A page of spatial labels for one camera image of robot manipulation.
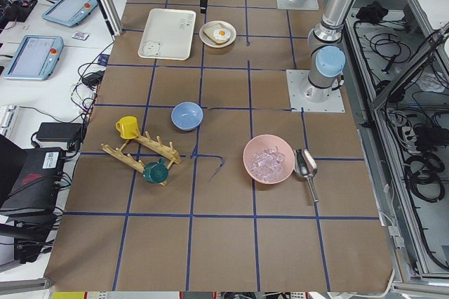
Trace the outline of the white round plate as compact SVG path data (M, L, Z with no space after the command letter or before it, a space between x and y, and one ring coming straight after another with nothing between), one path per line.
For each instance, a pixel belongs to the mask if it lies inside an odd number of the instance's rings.
M205 45L212 48L224 48L236 39L233 25L222 20L213 20L204 24L199 30L199 36Z

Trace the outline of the white bear tray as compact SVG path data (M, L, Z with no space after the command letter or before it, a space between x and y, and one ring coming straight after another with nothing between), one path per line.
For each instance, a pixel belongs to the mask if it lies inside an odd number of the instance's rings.
M138 55L160 60L188 59L195 21L194 11L152 9L138 47Z

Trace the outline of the blue bowl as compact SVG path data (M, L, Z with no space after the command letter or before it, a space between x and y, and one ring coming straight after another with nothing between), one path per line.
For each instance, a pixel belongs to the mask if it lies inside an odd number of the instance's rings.
M192 131L203 121L203 110L195 102L181 102L173 108L171 121L181 131Z

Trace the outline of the far teach pendant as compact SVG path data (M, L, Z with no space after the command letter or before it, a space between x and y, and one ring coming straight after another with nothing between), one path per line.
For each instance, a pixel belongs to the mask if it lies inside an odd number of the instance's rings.
M90 15L97 6L97 0L58 0L42 14L42 18L73 27Z

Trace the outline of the teach pendant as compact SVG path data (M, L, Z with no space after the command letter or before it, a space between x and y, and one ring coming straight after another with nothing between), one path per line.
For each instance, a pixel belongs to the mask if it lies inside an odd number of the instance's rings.
M63 48L61 36L25 35L4 73L4 78L46 80L53 73Z
M42 18L73 27L90 15L97 6L97 0L58 0L42 14Z

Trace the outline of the yellow mug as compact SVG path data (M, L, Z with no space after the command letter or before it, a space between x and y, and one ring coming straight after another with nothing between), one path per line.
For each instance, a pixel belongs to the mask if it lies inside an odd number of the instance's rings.
M140 136L138 119L134 116L121 117L115 124L121 138L130 140Z

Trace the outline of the near teach pendant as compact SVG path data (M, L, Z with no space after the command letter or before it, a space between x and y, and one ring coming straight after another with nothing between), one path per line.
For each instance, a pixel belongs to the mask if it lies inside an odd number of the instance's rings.
M25 35L4 73L4 78L46 80L53 73L63 48L61 36Z

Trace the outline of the pink bowl with ice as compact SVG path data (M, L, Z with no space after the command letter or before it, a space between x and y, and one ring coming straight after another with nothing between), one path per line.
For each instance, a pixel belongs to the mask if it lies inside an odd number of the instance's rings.
M243 165L253 180L272 185L291 175L295 156L284 139L276 135L258 135L246 144Z

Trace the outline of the dark green mug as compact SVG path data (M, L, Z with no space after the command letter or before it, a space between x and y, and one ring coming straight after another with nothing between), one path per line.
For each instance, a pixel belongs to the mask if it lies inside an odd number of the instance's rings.
M143 177L150 183L164 183L168 177L168 168L165 165L165 159L160 158L145 165L143 169Z

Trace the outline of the large black power brick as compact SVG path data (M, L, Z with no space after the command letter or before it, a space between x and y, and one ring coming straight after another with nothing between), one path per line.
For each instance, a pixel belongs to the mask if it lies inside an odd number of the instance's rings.
M81 134L80 123L41 123L36 139L41 142L71 142Z

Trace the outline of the metal scoop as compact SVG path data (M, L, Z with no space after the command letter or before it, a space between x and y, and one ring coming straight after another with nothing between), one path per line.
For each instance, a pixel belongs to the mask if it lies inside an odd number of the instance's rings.
M318 167L313 156L307 149L295 149L295 173L297 177L306 180L314 203L319 201L319 196L314 186L314 176Z

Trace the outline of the black computer box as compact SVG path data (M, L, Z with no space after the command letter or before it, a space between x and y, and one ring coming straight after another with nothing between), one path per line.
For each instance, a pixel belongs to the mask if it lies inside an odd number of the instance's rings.
M1 214L19 217L27 213L52 213L58 197L56 183L62 178L66 152L60 147L25 150L27 157Z

